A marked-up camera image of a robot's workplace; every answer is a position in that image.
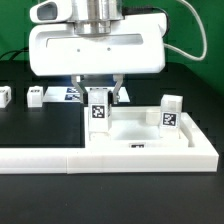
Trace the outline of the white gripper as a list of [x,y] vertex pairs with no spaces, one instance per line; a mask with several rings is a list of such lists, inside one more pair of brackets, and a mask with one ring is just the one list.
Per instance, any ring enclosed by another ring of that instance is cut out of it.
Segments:
[[158,73],[165,66],[165,13],[122,13],[121,0],[45,0],[30,9],[35,24],[29,60],[38,76],[72,75],[88,103],[78,75],[114,74],[113,103],[119,102],[124,75]]

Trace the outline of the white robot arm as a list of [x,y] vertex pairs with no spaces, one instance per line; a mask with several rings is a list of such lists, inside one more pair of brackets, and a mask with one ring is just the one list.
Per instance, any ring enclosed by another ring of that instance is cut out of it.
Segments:
[[30,9],[29,60],[38,76],[69,75],[90,104],[91,94],[77,80],[109,74],[118,100],[126,74],[158,73],[165,66],[163,36],[167,15],[122,7],[122,0],[45,0]]

